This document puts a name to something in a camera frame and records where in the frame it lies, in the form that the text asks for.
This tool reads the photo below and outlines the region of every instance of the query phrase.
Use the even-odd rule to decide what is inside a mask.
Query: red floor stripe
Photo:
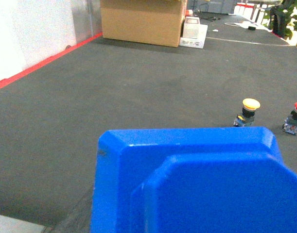
[[[56,54],[54,56],[48,57],[47,59],[37,63],[36,65],[33,65],[32,67],[29,67],[28,69],[26,69],[26,70],[14,75],[14,76],[8,78],[8,79],[0,80],[0,89],[7,86],[7,85],[9,85],[10,83],[13,83],[14,81],[16,81],[18,79],[24,77],[25,75],[28,75],[28,74],[34,72],[35,70],[37,70],[37,69],[39,69],[41,67],[44,67],[46,64],[49,64],[50,62],[53,62],[54,60],[62,57],[63,55],[65,55],[65,54],[67,54],[67,53],[69,53],[69,52],[71,52],[71,51],[73,51],[73,50],[75,50],[75,49],[89,43],[90,41],[100,37],[101,35],[102,35],[102,33],[99,33],[99,34],[97,34],[97,35],[95,35],[95,36],[93,36],[93,37],[91,37],[91,38],[89,38],[87,40],[84,40],[83,42],[78,43],[77,45],[74,45],[74,46],[70,47],[67,50],[64,50],[64,51],[62,51],[62,52],[60,52],[60,53],[58,53],[58,54]]]

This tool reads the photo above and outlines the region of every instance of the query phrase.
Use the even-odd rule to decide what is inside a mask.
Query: blue plastic bin
[[[297,175],[263,127],[112,130],[92,233],[297,233]]]

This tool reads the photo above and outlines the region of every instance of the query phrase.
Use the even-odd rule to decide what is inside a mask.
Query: white box
[[[199,34],[197,39],[181,37],[179,41],[179,45],[202,49],[205,44],[208,26],[203,24],[198,24],[198,27],[199,27]]]
[[[200,19],[198,17],[185,17],[183,37],[184,38],[198,38]]]

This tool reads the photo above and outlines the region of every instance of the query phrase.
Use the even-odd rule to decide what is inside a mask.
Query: dark gray mat
[[[265,31],[209,24],[207,36],[284,45]],[[227,127],[244,98],[297,172],[297,136],[281,131],[297,102],[297,49],[206,39],[203,50],[96,39],[0,90],[0,214],[63,220],[94,182],[109,129]]]

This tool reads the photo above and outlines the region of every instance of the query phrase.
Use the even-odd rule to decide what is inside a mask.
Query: white cable
[[[289,47],[292,45],[274,45],[274,44],[263,44],[263,43],[257,43],[257,42],[249,42],[249,41],[241,41],[241,40],[228,40],[228,39],[220,39],[220,38],[214,38],[214,37],[206,37],[207,39],[213,39],[213,40],[224,40],[229,42],[237,42],[237,43],[245,43],[245,44],[253,44],[253,45],[267,45],[267,46],[278,46],[278,47]]]
[[[225,23],[228,26],[233,26],[233,27],[240,27],[240,25],[237,25],[235,23]]]

